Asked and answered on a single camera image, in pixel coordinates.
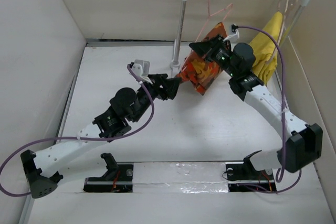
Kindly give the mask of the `orange camouflage trousers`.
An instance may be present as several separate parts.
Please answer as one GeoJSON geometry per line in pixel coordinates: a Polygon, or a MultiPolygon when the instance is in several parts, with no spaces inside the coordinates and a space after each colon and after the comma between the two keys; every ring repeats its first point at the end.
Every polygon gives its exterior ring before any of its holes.
{"type": "Polygon", "coordinates": [[[191,82],[194,89],[204,95],[221,73],[217,63],[205,62],[202,57],[191,51],[176,77],[181,78],[181,83],[191,82]]]}

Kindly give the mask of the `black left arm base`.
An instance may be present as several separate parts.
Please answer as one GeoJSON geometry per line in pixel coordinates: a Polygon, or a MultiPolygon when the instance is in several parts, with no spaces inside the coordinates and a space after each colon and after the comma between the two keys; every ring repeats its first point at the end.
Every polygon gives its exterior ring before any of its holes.
{"type": "Polygon", "coordinates": [[[86,193],[132,193],[133,163],[117,163],[111,153],[102,153],[106,172],[100,177],[85,179],[83,190],[86,193]]]}

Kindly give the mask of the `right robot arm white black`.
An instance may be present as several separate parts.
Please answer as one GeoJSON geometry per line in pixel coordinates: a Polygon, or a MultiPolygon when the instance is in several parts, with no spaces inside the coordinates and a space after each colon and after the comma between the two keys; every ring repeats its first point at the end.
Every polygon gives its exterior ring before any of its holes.
{"type": "Polygon", "coordinates": [[[265,169],[284,168],[295,173],[321,157],[322,128],[296,117],[268,91],[252,71],[255,56],[250,45],[238,43],[232,47],[229,40],[217,35],[208,41],[190,43],[189,47],[230,75],[233,93],[254,108],[285,140],[279,150],[256,151],[246,156],[243,173],[247,178],[254,179],[265,169]]]}

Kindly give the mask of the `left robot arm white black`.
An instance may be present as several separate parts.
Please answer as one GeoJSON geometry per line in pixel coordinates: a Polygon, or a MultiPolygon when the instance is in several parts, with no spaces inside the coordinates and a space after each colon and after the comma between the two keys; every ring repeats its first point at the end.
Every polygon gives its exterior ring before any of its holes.
{"type": "Polygon", "coordinates": [[[141,81],[137,90],[121,88],[110,100],[110,106],[94,118],[75,137],[65,137],[58,144],[33,152],[20,154],[24,173],[34,199],[45,197],[65,179],[62,169],[75,158],[114,140],[136,134],[130,122],[138,122],[155,99],[173,100],[181,78],[169,78],[166,74],[150,74],[141,81]]]}

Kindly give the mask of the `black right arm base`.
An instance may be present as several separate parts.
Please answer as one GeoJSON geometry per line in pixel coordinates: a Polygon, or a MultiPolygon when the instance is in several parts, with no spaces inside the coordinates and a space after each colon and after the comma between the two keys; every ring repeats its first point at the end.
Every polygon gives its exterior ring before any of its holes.
{"type": "Polygon", "coordinates": [[[228,181],[229,192],[277,191],[272,169],[255,170],[250,161],[250,158],[258,152],[261,151],[249,154],[242,161],[225,163],[222,177],[228,181]]]}

